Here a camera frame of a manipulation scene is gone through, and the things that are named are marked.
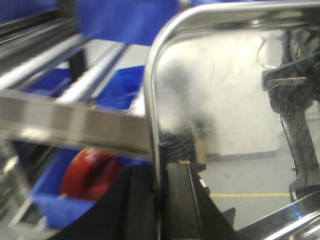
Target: blue bin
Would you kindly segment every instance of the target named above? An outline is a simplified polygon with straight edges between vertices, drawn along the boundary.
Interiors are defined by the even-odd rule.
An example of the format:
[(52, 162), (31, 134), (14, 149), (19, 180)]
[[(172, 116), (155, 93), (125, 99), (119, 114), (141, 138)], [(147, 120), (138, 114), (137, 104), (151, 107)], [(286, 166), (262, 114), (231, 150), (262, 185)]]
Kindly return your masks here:
[(55, 68), (41, 80), (30, 86), (26, 93), (59, 97), (71, 84), (69, 68)]
[(118, 69), (96, 97), (95, 103), (100, 107), (128, 109), (138, 94), (145, 66), (134, 66)]
[[(128, 109), (142, 83), (144, 66), (118, 69), (109, 83), (96, 98), (99, 107)], [(65, 228), (73, 223), (94, 204), (94, 201), (64, 197), (59, 198), (61, 181), (72, 159), (80, 149), (61, 148), (49, 167), (34, 185), (31, 195), (33, 203), (42, 216), (46, 216), (51, 228)], [(122, 165), (148, 165), (141, 157), (121, 157)]]

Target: stainless steel frame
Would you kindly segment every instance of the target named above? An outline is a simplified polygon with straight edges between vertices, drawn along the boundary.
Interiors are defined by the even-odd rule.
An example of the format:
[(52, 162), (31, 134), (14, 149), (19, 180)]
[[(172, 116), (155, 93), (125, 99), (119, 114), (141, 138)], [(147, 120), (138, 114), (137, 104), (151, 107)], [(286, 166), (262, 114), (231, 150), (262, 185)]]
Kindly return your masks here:
[(49, 22), (45, 22), (37, 27), (34, 27), (27, 34), (22, 33), (19, 37), (14, 36), (0, 45), (0, 60), (3, 61), (6, 58), (12, 58), (14, 54), (19, 53), (27, 48), (40, 44), (43, 41), (47, 41), (50, 38), (66, 34), (66, 32), (76, 29), (75, 19), (55, 19)]
[(42, 12), (40, 14), (32, 15), (29, 17), (19, 18), (13, 21), (3, 22), (0, 24), (0, 37), (10, 33), (14, 33), (21, 29), (30, 28), (35, 25), (56, 19), (58, 12), (56, 10)]
[(3, 73), (0, 76), (0, 90), (26, 89), (58, 64), (71, 58), (87, 42), (88, 39), (83, 38), (81, 34), (74, 34), (45, 49), (42, 53)]
[(51, 98), (11, 90), (0, 92), (0, 109), (4, 139), (149, 154), (147, 122), (140, 117), (90, 105), (61, 105)]
[(156, 83), (157, 66), (161, 54), (178, 41), (208, 36), (217, 31), (275, 30), (320, 24), (320, 1), (265, 1), (204, 4), (184, 11), (170, 20), (156, 37), (148, 56), (144, 74), (146, 116), (151, 153), (154, 159), (156, 182), (161, 186), (161, 160), (159, 153), (159, 114)]
[[(177, 48), (170, 49), (170, 47), (179, 43), (189, 43), (189, 41), (196, 39), (205, 39), (207, 36), (214, 36), (218, 33), (247, 31), (248, 34), (251, 34), (254, 31), (320, 26), (319, 13), (320, 1), (318, 0), (205, 4), (180, 13), (163, 27), (151, 47), (144, 74), (146, 116), (151, 132), (151, 155), (158, 197), (161, 196), (162, 189), (164, 170), (162, 166), (166, 164), (166, 159), (161, 158), (160, 151), (162, 144), (160, 139), (163, 137), (164, 131), (163, 117), (165, 114), (167, 117), (176, 117), (175, 119), (180, 117), (183, 122), (181, 128), (190, 127), (192, 120), (183, 114), (183, 111), (187, 108), (188, 101), (191, 100), (191, 94), (193, 93), (192, 96), (195, 98), (197, 93), (188, 88), (191, 81), (184, 82), (188, 78), (187, 73), (184, 75), (184, 71), (191, 68), (194, 63), (190, 60), (192, 56), (188, 55), (188, 52), (196, 45), (195, 42), (184, 51)], [(210, 61), (210, 57), (207, 57), (204, 51), (199, 50), (198, 52), (203, 54), (201, 55), (202, 59)], [(195, 82), (204, 75), (205, 73), (197, 76), (199, 79), (196, 79)], [(166, 97), (170, 96), (163, 94), (166, 91), (171, 91), (172, 96), (176, 94), (175, 100), (181, 104), (174, 105), (173, 103), (169, 104), (168, 101), (165, 102)], [(169, 127), (166, 130), (171, 131), (173, 135), (177, 134), (174, 129), (169, 129)], [(243, 239), (255, 240), (318, 239), (319, 211), (319, 193), (314, 193), (312, 196), (242, 229), (239, 233)]]

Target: metal bar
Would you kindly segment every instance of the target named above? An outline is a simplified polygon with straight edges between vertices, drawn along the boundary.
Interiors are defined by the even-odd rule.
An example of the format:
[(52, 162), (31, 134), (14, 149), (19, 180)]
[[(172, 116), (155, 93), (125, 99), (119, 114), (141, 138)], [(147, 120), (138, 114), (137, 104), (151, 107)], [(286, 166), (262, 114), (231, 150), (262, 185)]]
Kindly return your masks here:
[(80, 51), (87, 41), (81, 34), (75, 34), (28, 59), (0, 76), (0, 90), (26, 89), (59, 63)]
[(319, 199), (320, 191), (317, 191), (240, 229), (237, 233), (243, 240), (275, 240), (286, 238), (297, 230), (302, 231), (311, 221), (320, 217)]
[[(164, 155), (160, 146), (162, 145), (161, 138), (163, 134), (166, 133), (166, 129), (164, 129), (163, 125), (165, 121), (168, 119), (172, 119), (172, 117), (177, 117), (178, 111), (185, 111), (187, 107), (190, 108), (188, 104), (177, 105), (168, 105), (166, 106), (166, 101), (164, 99), (168, 99), (167, 96), (170, 96), (167, 92), (166, 94), (162, 94), (166, 91), (165, 86), (169, 80), (173, 81), (174, 78), (177, 78), (176, 81), (176, 89), (169, 87), (169, 91), (177, 94), (177, 98), (181, 95), (178, 94), (180, 89), (184, 89), (186, 86), (190, 85), (190, 81), (192, 77), (189, 77), (185, 74), (182, 74), (180, 78), (178, 78), (178, 72), (183, 72), (187, 69), (191, 63), (191, 61), (184, 62), (184, 65), (181, 60), (184, 57), (188, 56), (185, 52), (189, 51), (191, 46), (200, 46), (203, 45), (205, 40), (205, 36), (216, 36), (216, 38), (208, 38), (210, 39), (210, 45), (212, 44), (213, 39), (221, 38), (226, 31), (240, 32), (241, 30), (247, 30), (247, 34), (251, 34), (251, 32), (256, 31), (266, 31), (266, 30), (281, 30), (285, 31), (287, 29), (295, 29), (301, 28), (305, 26), (318, 26), (319, 25), (319, 9), (320, 9), (320, 1), (264, 1), (264, 2), (248, 2), (246, 4), (243, 3), (230, 3), (230, 4), (206, 4), (198, 7), (191, 8), (187, 11), (182, 12), (177, 15), (175, 18), (171, 19), (167, 23), (166, 26), (162, 28), (154, 43), (150, 49), (149, 56), (147, 59), (147, 63), (144, 71), (144, 95), (145, 95), (145, 107), (146, 107), (146, 116), (149, 123), (150, 129), (150, 145), (151, 145), (151, 158), (153, 160), (154, 172), (156, 176), (156, 184), (157, 184), (157, 197), (163, 197), (163, 176), (165, 176), (165, 168), (162, 166), (166, 163), (167, 159), (162, 156)], [(176, 68), (169, 68), (172, 66), (172, 59), (174, 59), (174, 54), (172, 52), (180, 52), (181, 55), (177, 53), (175, 55), (175, 63)], [(219, 55), (212, 56), (212, 58), (206, 58), (210, 63), (212, 59), (219, 58)], [(168, 75), (170, 71), (168, 69), (172, 69), (173, 73), (177, 73), (176, 75)], [(194, 100), (194, 96), (199, 96), (198, 100), (201, 99), (201, 91), (192, 91), (189, 92), (188, 97), (181, 97), (181, 99), (186, 102), (187, 99)], [(191, 124), (191, 120), (183, 119), (185, 122), (189, 122)], [(319, 203), (319, 197), (314, 199), (314, 202)], [(320, 206), (316, 206), (314, 211), (319, 211)], [(299, 213), (295, 213), (295, 215), (291, 215), (293, 219), (297, 220)], [(281, 215), (271, 219), (270, 221), (265, 221), (264, 224), (261, 224), (259, 227), (253, 229), (255, 231), (255, 235), (257, 237), (243, 237), (243, 239), (266, 239), (265, 237), (270, 236), (270, 233), (275, 233), (276, 231), (280, 231), (288, 224), (290, 224), (290, 218), (286, 217), (286, 214)]]
[(282, 240), (315, 240), (320, 239), (320, 217), (308, 222), (301, 230), (297, 229)]
[(76, 32), (75, 19), (55, 19), (50, 23), (50, 25), (44, 23), (43, 25), (38, 26), (36, 31), (32, 31), (29, 34), (23, 34), (21, 37), (0, 45), (0, 61), (9, 58), (24, 49), (60, 35), (61, 33), (65, 33), (65, 31), (74, 29), (74, 32)]
[(99, 57), (93, 66), (67, 89), (61, 97), (58, 97), (55, 102), (59, 104), (72, 104), (85, 102), (90, 99), (91, 94), (123, 55), (127, 46), (125, 43), (113, 44)]
[(37, 15), (4, 22), (0, 24), (0, 37), (56, 19), (57, 16), (58, 12), (56, 10), (52, 10)]
[(0, 137), (149, 154), (145, 119), (88, 106), (59, 105), (46, 99), (13, 90), (1, 91)]
[(21, 38), (23, 36), (26, 36), (28, 34), (31, 34), (31, 33), (34, 33), (40, 29), (44, 29), (46, 27), (49, 27), (52, 25), (53, 22), (55, 22), (56, 20), (53, 19), (53, 20), (50, 20), (50, 21), (46, 21), (44, 23), (41, 23), (41, 24), (38, 24), (36, 26), (32, 26), (32, 27), (28, 27), (28, 28), (25, 28), (23, 30), (20, 30), (20, 31), (17, 31), (17, 32), (14, 32), (12, 34), (9, 34), (9, 35), (6, 35), (6, 36), (3, 36), (3, 37), (0, 37), (0, 45), (2, 44), (6, 44), (10, 41), (13, 41), (15, 39), (18, 39), (18, 38)]

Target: reflective metal surface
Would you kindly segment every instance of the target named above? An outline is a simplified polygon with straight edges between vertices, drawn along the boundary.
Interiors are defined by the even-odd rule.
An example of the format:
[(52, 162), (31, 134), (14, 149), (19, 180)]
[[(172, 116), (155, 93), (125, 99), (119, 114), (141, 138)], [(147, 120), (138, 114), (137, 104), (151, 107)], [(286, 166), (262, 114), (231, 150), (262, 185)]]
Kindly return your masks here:
[(132, 100), (132, 103), (127, 113), (128, 115), (137, 116), (137, 117), (144, 117), (146, 115), (145, 94), (144, 94), (143, 87), (139, 89), (138, 94)]
[(313, 195), (244, 227), (238, 231), (238, 234), (243, 240), (296, 240), (305, 239), (304, 237), (311, 234), (314, 236), (316, 233), (320, 237), (319, 198), (320, 191), (315, 192)]
[[(288, 188), (296, 179), (295, 172), (299, 175), (313, 168), (314, 173), (301, 175), (303, 181), (299, 184), (305, 189), (318, 187), (314, 176), (319, 176), (319, 167), (313, 163), (317, 162), (313, 153), (314, 149), (319, 151), (319, 138), (315, 135), (319, 134), (319, 117), (311, 124), (305, 115), (318, 99), (311, 99), (311, 104), (308, 99), (299, 115), (302, 118), (290, 115), (296, 117), (295, 124), (290, 125), (291, 119), (284, 118), (283, 128), (290, 128), (285, 135), (270, 91), (262, 87), (262, 78), (265, 71), (296, 63), (319, 51), (319, 12), (317, 0), (208, 4), (182, 12), (161, 30), (151, 47), (144, 76), (146, 116), (152, 132), (151, 152), (159, 191), (167, 162), (196, 159), (206, 163), (207, 170), (201, 176), (211, 192), (219, 195), (220, 191), (230, 191), (231, 195), (248, 198), (246, 207), (240, 211), (236, 207), (235, 228), (239, 229), (263, 217), (257, 213), (265, 216), (290, 203)], [(311, 58), (311, 63), (316, 64), (316, 57)], [(286, 72), (288, 77), (269, 82), (271, 89), (289, 85), (290, 89), (299, 90), (310, 83), (308, 71), (317, 71), (316, 67), (296, 69), (291, 73), (299, 72), (301, 76)], [(305, 89), (297, 91), (297, 96), (303, 99), (302, 93), (306, 94), (305, 99), (309, 98)], [(284, 92), (283, 96), (285, 103), (289, 98), (285, 97), (290, 95)], [(301, 127), (303, 117), (307, 119)], [(314, 146), (309, 144), (307, 124), (312, 125)], [(312, 155), (308, 159), (313, 161), (311, 165), (295, 165), (297, 155), (292, 157), (290, 148), (294, 153), (300, 148), (303, 159)], [(283, 196), (276, 202), (275, 198), (249, 199), (251, 193), (272, 196), (276, 191)], [(300, 198), (306, 192), (300, 192)], [(226, 209), (237, 206), (239, 198), (213, 200)], [(277, 222), (270, 226), (277, 229)]]
[(28, 27), (26, 29), (22, 29), (22, 30), (20, 30), (18, 32), (13, 32), (11, 34), (2, 36), (2, 37), (0, 37), (0, 45), (8, 43), (8, 42), (13, 41), (13, 40), (16, 40), (18, 38), (24, 37), (24, 36), (29, 35), (31, 33), (37, 32), (40, 29), (49, 27), (55, 21), (57, 21), (57, 19), (53, 19), (51, 21), (47, 21), (47, 22), (44, 22), (44, 23), (36, 25), (36, 26)]
[(0, 92), (1, 138), (60, 145), (90, 145), (149, 154), (146, 120), (84, 105), (59, 105), (51, 98)]
[(20, 37), (14, 36), (10, 41), (0, 45), (0, 61), (3, 61), (5, 58), (12, 57), (12, 55), (22, 51), (23, 49), (30, 48), (42, 41), (46, 41), (63, 32), (70, 31), (75, 28), (75, 19), (63, 20), (60, 18), (40, 24), (35, 30), (32, 29), (28, 34), (23, 33)]
[(45, 49), (40, 54), (0, 75), (0, 90), (26, 89), (58, 64), (80, 51), (86, 42), (88, 39), (83, 38), (81, 34), (74, 34), (49, 49)]
[(29, 17), (23, 17), (12, 21), (2, 22), (0, 24), (0, 37), (16, 32), (21, 29), (30, 28), (32, 26), (56, 19), (57, 16), (57, 11), (52, 10), (32, 15)]
[(123, 55), (127, 46), (125, 43), (115, 43), (112, 45), (55, 102), (58, 104), (72, 104), (90, 99), (91, 94)]

